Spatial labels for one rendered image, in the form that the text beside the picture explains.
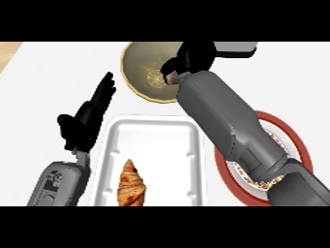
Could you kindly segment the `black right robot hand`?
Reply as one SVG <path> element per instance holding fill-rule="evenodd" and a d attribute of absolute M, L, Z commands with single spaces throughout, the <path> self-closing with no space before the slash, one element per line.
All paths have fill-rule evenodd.
<path fill-rule="evenodd" d="M 179 83 L 183 73 L 195 74 L 207 71 L 216 58 L 216 46 L 210 41 L 186 41 L 176 53 L 163 65 L 161 73 L 167 85 Z"/>

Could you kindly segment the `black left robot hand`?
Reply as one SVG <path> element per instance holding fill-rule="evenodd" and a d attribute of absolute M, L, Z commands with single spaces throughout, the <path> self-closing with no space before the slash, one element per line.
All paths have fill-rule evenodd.
<path fill-rule="evenodd" d="M 100 137 L 104 115 L 116 93 L 114 74 L 107 73 L 92 99 L 83 103 L 76 116 L 69 114 L 58 116 L 61 136 L 67 141 L 66 150 L 82 152 L 92 150 Z"/>

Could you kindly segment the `olive gold-rimmed bowl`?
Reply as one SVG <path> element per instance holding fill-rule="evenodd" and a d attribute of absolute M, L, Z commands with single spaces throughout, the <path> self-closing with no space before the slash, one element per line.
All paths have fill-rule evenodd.
<path fill-rule="evenodd" d="M 181 42 L 132 42 L 123 50 L 120 69 L 126 84 L 145 100 L 176 102 L 178 86 L 166 84 L 161 68 L 176 56 Z"/>

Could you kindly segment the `red-rimmed patterned plate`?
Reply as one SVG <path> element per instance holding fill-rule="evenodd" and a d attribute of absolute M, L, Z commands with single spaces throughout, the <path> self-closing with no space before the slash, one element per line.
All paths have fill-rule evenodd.
<path fill-rule="evenodd" d="M 267 112 L 259 111 L 257 116 L 266 132 L 284 148 L 288 157 L 300 160 L 307 169 L 313 171 L 307 147 L 291 126 Z M 284 175 L 273 178 L 269 182 L 256 182 L 241 165 L 229 162 L 219 150 L 214 151 L 214 158 L 225 185 L 241 203 L 250 206 L 270 206 L 267 191 L 282 181 Z"/>

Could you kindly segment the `grey box-shaped object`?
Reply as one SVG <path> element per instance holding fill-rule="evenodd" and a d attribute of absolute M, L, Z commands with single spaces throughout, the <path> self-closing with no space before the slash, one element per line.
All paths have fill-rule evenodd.
<path fill-rule="evenodd" d="M 216 42 L 216 56 L 225 58 L 250 58 L 256 52 L 257 42 Z"/>

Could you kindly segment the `white rectangular tray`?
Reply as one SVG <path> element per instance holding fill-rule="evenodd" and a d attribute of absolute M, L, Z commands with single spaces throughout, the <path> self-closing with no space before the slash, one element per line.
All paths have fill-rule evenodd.
<path fill-rule="evenodd" d="M 132 162 L 148 206 L 207 203 L 203 133 L 182 116 L 123 115 L 111 121 L 94 177 L 92 206 L 119 205 L 119 178 Z"/>

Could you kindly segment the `brown croissant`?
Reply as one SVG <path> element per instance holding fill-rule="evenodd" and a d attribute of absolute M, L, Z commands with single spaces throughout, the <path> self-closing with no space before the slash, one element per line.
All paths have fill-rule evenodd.
<path fill-rule="evenodd" d="M 127 160 L 119 180 L 119 205 L 142 206 L 145 203 L 147 185 L 133 161 Z"/>

